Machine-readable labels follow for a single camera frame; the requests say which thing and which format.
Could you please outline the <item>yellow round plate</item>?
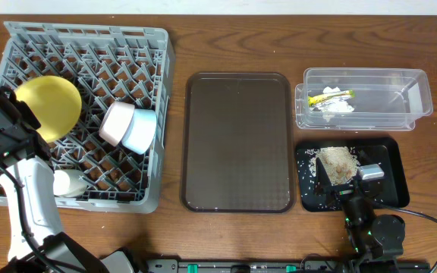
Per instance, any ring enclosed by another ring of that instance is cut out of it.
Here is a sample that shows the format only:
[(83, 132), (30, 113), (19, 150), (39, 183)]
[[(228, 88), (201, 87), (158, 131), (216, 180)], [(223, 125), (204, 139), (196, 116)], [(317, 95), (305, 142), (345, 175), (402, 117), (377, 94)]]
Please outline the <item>yellow round plate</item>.
[(82, 100), (77, 87), (62, 77), (41, 76), (16, 89), (19, 101), (25, 102), (41, 124), (36, 131), (47, 142), (65, 137), (79, 120)]

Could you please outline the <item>rice food scraps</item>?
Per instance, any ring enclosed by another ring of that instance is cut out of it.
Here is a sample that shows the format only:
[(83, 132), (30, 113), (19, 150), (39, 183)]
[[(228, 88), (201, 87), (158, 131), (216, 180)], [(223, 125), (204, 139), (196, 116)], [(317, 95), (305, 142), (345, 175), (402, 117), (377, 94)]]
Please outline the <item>rice food scraps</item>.
[(316, 183), (316, 160), (319, 159), (329, 177), (332, 185), (342, 185), (350, 182), (357, 173), (360, 163), (352, 153), (352, 149), (346, 146), (326, 147), (320, 149), (302, 149), (299, 155), (304, 158), (298, 159), (299, 181), (305, 182), (311, 190)]

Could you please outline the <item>white paper cup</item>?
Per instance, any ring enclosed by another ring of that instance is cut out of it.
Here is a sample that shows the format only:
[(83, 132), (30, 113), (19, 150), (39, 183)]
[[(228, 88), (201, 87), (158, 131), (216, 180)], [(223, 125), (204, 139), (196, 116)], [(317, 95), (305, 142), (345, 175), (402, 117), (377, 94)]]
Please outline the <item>white paper cup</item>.
[(83, 180), (84, 173), (79, 170), (55, 170), (53, 192), (60, 197), (78, 197), (84, 194), (87, 185)]

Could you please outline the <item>pink round bowl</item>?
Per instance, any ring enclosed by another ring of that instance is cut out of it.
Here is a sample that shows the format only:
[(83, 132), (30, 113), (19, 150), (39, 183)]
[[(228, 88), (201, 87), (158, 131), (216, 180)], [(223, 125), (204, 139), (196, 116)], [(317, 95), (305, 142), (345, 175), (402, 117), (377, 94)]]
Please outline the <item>pink round bowl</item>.
[(117, 146), (130, 125), (134, 109), (132, 104), (114, 101), (99, 128), (100, 137), (112, 146)]

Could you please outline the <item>green orange snack wrapper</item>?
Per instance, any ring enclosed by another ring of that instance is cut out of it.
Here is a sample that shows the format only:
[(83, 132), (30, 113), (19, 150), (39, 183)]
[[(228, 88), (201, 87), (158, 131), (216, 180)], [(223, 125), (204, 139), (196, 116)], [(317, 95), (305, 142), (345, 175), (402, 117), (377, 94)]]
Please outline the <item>green orange snack wrapper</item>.
[(345, 91), (337, 91), (337, 92), (333, 92), (333, 93), (326, 93), (326, 94), (321, 94), (321, 95), (317, 95), (317, 96), (309, 96), (308, 97), (308, 105), (309, 107), (313, 107), (319, 103), (325, 102), (329, 99), (332, 98), (336, 98), (336, 97), (348, 97), (348, 98), (352, 98), (355, 97), (356, 94), (353, 90), (349, 89), (349, 90), (345, 90)]

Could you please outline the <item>light blue round bowl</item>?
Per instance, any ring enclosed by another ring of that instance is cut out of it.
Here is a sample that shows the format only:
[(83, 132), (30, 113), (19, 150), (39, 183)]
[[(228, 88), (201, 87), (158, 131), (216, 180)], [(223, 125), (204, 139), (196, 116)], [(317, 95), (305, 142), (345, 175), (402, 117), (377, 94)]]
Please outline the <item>light blue round bowl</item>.
[(139, 155), (144, 154), (152, 144), (156, 126), (157, 117), (153, 110), (136, 108), (121, 140), (122, 145)]

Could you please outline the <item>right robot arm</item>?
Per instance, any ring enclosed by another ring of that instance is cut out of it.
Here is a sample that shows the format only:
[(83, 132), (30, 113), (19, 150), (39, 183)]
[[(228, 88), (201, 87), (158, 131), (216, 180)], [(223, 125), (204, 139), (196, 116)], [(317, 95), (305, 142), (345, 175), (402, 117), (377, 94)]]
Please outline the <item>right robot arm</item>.
[(364, 165), (347, 184), (334, 185), (318, 158), (315, 194), (326, 203), (338, 202), (345, 220), (347, 237), (356, 251), (353, 258), (335, 267), (336, 272), (399, 272), (397, 257), (404, 253), (404, 220), (396, 215), (377, 215), (367, 193), (379, 191), (384, 171), (379, 165)]

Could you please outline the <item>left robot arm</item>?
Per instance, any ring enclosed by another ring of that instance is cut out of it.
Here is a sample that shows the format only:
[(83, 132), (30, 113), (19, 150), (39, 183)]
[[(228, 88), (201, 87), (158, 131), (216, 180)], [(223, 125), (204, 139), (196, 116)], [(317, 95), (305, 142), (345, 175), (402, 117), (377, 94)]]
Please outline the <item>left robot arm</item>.
[(105, 264), (62, 228), (54, 170), (40, 123), (13, 90), (0, 86), (0, 184), (8, 201), (11, 245), (3, 272), (106, 272)]

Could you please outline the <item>black waste tray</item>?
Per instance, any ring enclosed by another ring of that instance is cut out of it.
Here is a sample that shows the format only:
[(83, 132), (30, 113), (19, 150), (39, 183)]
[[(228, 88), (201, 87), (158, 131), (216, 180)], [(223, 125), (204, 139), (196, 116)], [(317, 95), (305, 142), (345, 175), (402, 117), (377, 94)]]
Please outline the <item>black waste tray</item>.
[(385, 176), (381, 182), (382, 191), (373, 197), (375, 201), (396, 208), (403, 208), (409, 204), (410, 195), (399, 146), (391, 137), (304, 140), (296, 145), (294, 157), (297, 163), (301, 204), (308, 212), (334, 212), (341, 209), (337, 202), (328, 206), (325, 196), (314, 193), (317, 185), (316, 154), (320, 149), (329, 147), (348, 148), (360, 165), (379, 165)]

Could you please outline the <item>clear plastic waste bin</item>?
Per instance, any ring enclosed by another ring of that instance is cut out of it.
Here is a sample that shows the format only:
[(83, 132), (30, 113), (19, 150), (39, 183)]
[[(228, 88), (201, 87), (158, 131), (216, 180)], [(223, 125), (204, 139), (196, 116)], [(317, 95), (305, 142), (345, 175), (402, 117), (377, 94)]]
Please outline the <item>clear plastic waste bin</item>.
[[(351, 113), (314, 111), (308, 97), (325, 87), (352, 89)], [(295, 87), (295, 118), (300, 129), (311, 130), (402, 130), (433, 113), (432, 95), (426, 73), (419, 69), (372, 67), (312, 67)]]

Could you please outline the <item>crumpled white tissue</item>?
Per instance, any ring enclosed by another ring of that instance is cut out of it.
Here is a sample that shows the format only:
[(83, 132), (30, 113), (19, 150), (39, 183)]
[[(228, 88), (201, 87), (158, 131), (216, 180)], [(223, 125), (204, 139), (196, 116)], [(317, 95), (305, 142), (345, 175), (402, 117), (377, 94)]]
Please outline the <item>crumpled white tissue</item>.
[[(321, 94), (326, 93), (333, 93), (337, 91), (344, 91), (340, 90), (338, 87), (331, 88), (329, 86), (325, 87)], [(320, 111), (320, 112), (326, 112), (326, 115), (324, 115), (324, 118), (327, 121), (330, 121), (331, 118), (334, 117), (334, 113), (351, 113), (354, 111), (354, 107), (349, 104), (348, 100), (353, 99), (348, 97), (336, 97), (329, 99), (325, 102), (319, 103), (315, 106), (313, 106), (311, 109), (314, 111)]]

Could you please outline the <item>grey plastic dish rack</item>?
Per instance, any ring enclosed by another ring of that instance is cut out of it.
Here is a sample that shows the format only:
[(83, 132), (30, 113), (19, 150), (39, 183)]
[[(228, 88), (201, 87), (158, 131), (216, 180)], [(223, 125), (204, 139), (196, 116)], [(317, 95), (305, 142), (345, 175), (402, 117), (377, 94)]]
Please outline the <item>grey plastic dish rack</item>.
[[(83, 172), (86, 191), (59, 197), (61, 208), (147, 214), (159, 205), (165, 124), (175, 54), (162, 28), (82, 24), (5, 23), (10, 33), (0, 63), (0, 85), (11, 89), (40, 76), (72, 82), (82, 101), (73, 130), (51, 143), (55, 169)], [(156, 135), (138, 155), (98, 133), (113, 102), (156, 113)]]

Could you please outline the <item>dark brown serving tray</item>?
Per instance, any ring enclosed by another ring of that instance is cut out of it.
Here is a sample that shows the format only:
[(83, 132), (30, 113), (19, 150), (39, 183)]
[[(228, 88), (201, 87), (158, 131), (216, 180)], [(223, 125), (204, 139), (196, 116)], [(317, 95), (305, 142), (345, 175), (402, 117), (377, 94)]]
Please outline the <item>dark brown serving tray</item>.
[(201, 72), (184, 109), (181, 203), (279, 214), (295, 204), (291, 87), (279, 73)]

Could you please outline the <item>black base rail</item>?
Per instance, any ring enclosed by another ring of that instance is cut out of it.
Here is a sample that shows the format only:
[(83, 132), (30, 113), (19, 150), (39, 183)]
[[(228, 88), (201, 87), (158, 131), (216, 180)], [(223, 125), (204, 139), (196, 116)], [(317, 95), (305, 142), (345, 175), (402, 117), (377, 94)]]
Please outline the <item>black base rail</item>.
[(394, 260), (355, 262), (309, 254), (298, 261), (259, 260), (186, 260), (177, 256), (144, 259), (128, 249), (120, 249), (101, 259), (110, 272), (147, 273), (302, 273), (302, 272), (429, 272), (425, 262)]

